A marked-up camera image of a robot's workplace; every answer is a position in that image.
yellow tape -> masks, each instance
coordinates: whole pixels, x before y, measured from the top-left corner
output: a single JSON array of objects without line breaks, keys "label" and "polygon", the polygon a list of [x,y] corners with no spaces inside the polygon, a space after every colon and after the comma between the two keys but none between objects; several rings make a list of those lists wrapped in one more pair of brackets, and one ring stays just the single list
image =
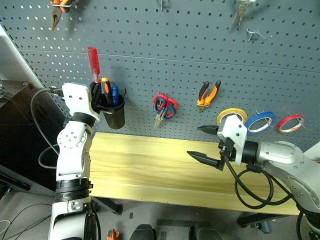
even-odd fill
[{"label": "yellow tape", "polygon": [[226,110],[223,110],[219,113],[218,117],[216,118],[216,124],[220,126],[221,120],[229,114],[236,114],[241,118],[241,121],[243,124],[245,124],[248,120],[248,115],[245,110],[242,110],[240,108],[228,108]]}]

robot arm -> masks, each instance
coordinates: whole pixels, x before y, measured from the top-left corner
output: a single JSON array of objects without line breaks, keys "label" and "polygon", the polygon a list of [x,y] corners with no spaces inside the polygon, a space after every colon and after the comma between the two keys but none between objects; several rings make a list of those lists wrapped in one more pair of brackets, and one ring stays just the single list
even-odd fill
[{"label": "robot arm", "polygon": [[89,150],[93,126],[100,117],[92,108],[87,86],[65,83],[62,90],[72,119],[57,137],[60,153],[48,239],[96,240],[97,219],[89,196],[89,189],[93,187],[89,181]]},{"label": "robot arm", "polygon": [[200,130],[221,139],[221,160],[203,153],[188,152],[201,163],[223,170],[225,158],[240,166],[247,164],[253,172],[267,172],[281,180],[291,191],[311,229],[320,235],[320,164],[307,158],[290,142],[253,142],[247,140],[247,129],[236,115],[223,119],[220,126],[204,126]]}]

blue tape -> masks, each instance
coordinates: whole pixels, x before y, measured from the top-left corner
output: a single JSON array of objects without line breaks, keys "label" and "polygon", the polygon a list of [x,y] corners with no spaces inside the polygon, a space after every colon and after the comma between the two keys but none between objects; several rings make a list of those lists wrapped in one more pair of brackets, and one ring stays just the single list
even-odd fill
[{"label": "blue tape", "polygon": [[[268,121],[268,123],[265,123],[264,126],[258,128],[258,129],[249,129],[252,124],[254,124],[255,122],[257,122],[261,119],[266,119]],[[251,117],[244,124],[244,126],[248,129],[246,134],[248,136],[262,134],[262,133],[268,131],[269,128],[272,128],[276,124],[276,120],[277,120],[277,117],[272,111],[266,111],[266,112],[259,113],[258,115]]]}]

red tape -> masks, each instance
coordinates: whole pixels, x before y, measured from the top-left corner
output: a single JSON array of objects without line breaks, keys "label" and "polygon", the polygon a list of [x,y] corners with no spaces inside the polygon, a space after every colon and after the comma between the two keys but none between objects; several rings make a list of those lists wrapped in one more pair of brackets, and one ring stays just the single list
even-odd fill
[{"label": "red tape", "polygon": [[[293,119],[299,120],[299,123],[292,128],[282,129],[284,124],[286,124],[287,122],[289,122]],[[277,128],[278,128],[278,131],[282,134],[292,133],[292,132],[298,130],[299,128],[301,128],[303,126],[304,122],[305,122],[305,118],[302,115],[296,114],[296,115],[288,116],[288,117],[285,117],[284,119],[282,119],[278,123]]]}]

pliers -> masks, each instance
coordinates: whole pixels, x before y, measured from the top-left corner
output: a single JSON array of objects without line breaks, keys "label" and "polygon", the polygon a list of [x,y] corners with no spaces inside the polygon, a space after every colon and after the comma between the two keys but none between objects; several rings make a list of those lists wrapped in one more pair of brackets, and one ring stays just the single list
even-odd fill
[{"label": "pliers", "polygon": [[212,89],[212,92],[207,96],[205,97],[207,91],[208,91],[208,88],[209,88],[209,85],[210,83],[208,81],[206,81],[201,89],[200,89],[200,92],[199,92],[199,97],[198,97],[198,100],[196,102],[196,105],[198,106],[198,112],[199,113],[202,113],[203,110],[205,109],[205,107],[209,107],[210,104],[211,104],[211,101],[214,99],[214,97],[217,95],[218,93],[218,90],[220,88],[220,85],[221,85],[221,81],[216,81],[213,89]]},{"label": "pliers", "polygon": [[70,11],[70,6],[75,0],[53,0],[50,3],[53,5],[52,11],[52,27],[51,31],[55,30],[58,22],[60,21],[62,12],[67,13]]}]

